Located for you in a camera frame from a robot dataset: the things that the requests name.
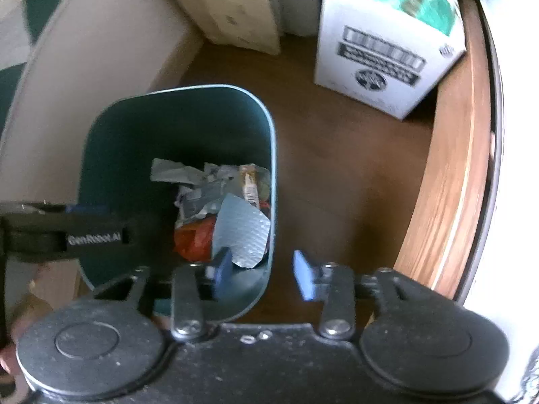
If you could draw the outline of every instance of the white cardboard box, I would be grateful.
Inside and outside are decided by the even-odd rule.
[[[402,120],[465,51],[459,11],[446,36],[378,1],[323,0],[314,81]]]

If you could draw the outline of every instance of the teal trash bin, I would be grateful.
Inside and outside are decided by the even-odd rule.
[[[178,260],[171,253],[177,185],[151,182],[154,158],[202,168],[205,162],[255,163],[271,172],[271,227],[267,260],[254,269],[236,268],[226,299],[205,301],[209,321],[246,313],[270,277],[277,211],[277,147],[270,113],[248,91],[230,85],[177,88],[118,101],[93,124],[87,138],[79,204],[106,205],[120,214],[142,214],[160,223],[161,240],[141,254],[82,256],[83,278],[92,288],[135,266]],[[169,314],[168,299],[155,312]]]

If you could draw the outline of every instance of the round black disc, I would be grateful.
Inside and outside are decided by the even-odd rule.
[[[157,327],[120,301],[86,301],[47,316],[18,341],[36,389],[72,399],[111,398],[137,384],[164,348]]]
[[[414,303],[382,315],[360,338],[367,362],[391,383],[421,394],[484,389],[505,367],[507,340],[475,313],[447,312],[435,304]]]

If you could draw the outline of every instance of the wooden floor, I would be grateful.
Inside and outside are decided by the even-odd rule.
[[[279,56],[205,44],[182,85],[230,83],[258,96],[278,137],[278,220],[272,276],[242,322],[317,323],[301,301],[292,252],[356,272],[392,267],[425,170],[436,96],[400,122],[313,83],[315,40],[287,37]],[[358,323],[370,315],[358,307]]]

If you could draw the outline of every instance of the screw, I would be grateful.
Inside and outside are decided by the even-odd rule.
[[[351,330],[351,326],[343,319],[332,319],[324,323],[324,330],[330,336],[340,336]]]
[[[270,330],[264,330],[258,333],[258,338],[260,340],[271,339],[272,336],[273,336],[273,333]]]
[[[241,336],[239,341],[246,345],[252,345],[257,341],[257,338],[255,336]]]
[[[202,331],[202,323],[194,319],[189,321],[182,321],[176,327],[176,331],[184,336],[188,336],[190,334],[198,334],[200,333],[200,331]]]

